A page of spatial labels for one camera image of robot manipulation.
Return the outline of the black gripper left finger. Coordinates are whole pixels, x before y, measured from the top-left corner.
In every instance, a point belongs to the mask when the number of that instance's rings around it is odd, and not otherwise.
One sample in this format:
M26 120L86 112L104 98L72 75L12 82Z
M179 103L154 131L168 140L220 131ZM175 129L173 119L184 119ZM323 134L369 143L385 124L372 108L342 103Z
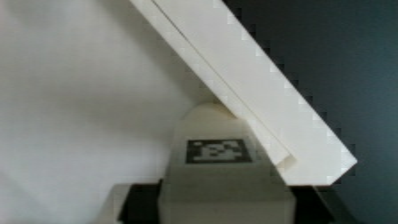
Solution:
M117 184L90 224L159 224L157 183Z

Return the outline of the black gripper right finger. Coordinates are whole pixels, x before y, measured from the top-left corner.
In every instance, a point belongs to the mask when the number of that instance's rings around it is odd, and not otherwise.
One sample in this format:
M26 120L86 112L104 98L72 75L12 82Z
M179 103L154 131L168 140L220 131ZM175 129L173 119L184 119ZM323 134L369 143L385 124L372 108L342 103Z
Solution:
M291 186L296 198L294 224L358 224L337 193L324 186Z

